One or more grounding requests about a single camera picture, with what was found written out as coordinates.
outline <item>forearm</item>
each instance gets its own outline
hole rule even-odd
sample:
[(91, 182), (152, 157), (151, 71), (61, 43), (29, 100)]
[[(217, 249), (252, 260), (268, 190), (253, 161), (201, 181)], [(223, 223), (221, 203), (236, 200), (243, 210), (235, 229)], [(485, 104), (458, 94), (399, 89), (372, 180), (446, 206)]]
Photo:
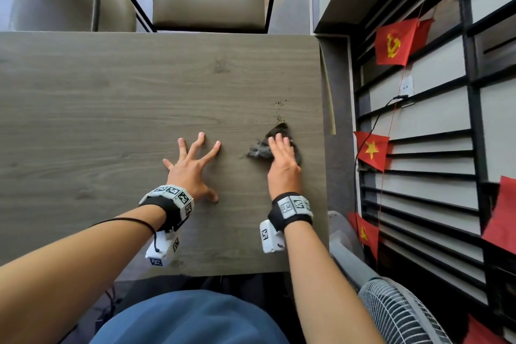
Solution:
[[(126, 212), (157, 230), (164, 211)], [(68, 236), (0, 268), (0, 332), (8, 343), (55, 343), (109, 288), (151, 237), (140, 223), (113, 221)]]
[(285, 229), (294, 297), (308, 344), (383, 344), (357, 294), (309, 223)]

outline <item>person's left hand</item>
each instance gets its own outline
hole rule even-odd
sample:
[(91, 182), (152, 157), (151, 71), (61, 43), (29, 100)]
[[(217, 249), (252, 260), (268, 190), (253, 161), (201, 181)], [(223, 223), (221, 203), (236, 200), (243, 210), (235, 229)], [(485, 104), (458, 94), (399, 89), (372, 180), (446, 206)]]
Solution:
[(202, 180), (204, 166), (209, 163), (220, 150), (220, 141), (201, 159), (195, 159), (195, 154), (204, 143), (204, 132), (199, 132), (198, 139), (192, 143), (190, 152), (186, 151), (186, 143), (183, 138), (177, 140), (179, 143), (179, 160), (173, 165), (168, 159), (163, 164), (169, 170), (167, 185), (176, 185), (185, 188), (195, 201), (201, 197), (207, 197), (216, 203), (219, 200), (217, 192), (208, 188)]

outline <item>person's right arm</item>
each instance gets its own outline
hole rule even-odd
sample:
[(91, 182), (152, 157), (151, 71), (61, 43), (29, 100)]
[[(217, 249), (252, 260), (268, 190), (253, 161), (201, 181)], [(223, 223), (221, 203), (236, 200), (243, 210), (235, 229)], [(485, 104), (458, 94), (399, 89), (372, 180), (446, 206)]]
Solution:
[[(272, 200), (301, 193), (301, 168), (288, 138), (269, 138), (274, 162), (268, 174)], [(312, 226), (297, 221), (285, 228), (294, 298), (308, 344), (384, 344), (371, 316), (331, 259)]]

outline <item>yellow star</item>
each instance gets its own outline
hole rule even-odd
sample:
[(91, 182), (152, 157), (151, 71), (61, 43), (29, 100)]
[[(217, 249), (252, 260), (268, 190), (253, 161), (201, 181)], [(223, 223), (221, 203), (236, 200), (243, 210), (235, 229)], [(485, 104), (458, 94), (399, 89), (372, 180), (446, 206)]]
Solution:
[(371, 159), (372, 159), (374, 153), (379, 152), (378, 148), (375, 146), (375, 141), (373, 140), (372, 143), (365, 142), (365, 144), (367, 144), (367, 150), (365, 150), (365, 152), (368, 153), (369, 155), (371, 155)]
[(369, 241), (369, 239), (367, 238), (367, 234), (365, 234), (364, 226), (362, 226), (361, 230), (362, 230), (362, 238), (365, 239), (366, 241)]

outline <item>hand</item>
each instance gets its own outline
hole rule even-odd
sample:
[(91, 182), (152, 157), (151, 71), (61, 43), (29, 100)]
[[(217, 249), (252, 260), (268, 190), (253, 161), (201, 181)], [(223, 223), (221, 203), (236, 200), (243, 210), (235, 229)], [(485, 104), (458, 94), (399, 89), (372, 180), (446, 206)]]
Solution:
[(204, 132), (199, 132), (199, 137), (191, 145), (190, 152), (186, 152), (186, 143), (183, 138), (177, 140), (179, 143), (179, 160), (173, 165), (168, 159), (163, 164), (170, 171), (168, 173), (167, 185), (177, 185), (185, 188), (195, 201), (201, 197), (207, 197), (216, 203), (219, 200), (217, 192), (208, 188), (202, 180), (204, 166), (209, 163), (220, 150), (220, 141), (215, 143), (212, 150), (201, 159), (195, 159), (195, 154), (204, 143)]
[(275, 139), (269, 138), (269, 146), (274, 155), (274, 162), (267, 174), (270, 198), (274, 200), (285, 192), (301, 194), (301, 168), (296, 162), (290, 141), (278, 133)]

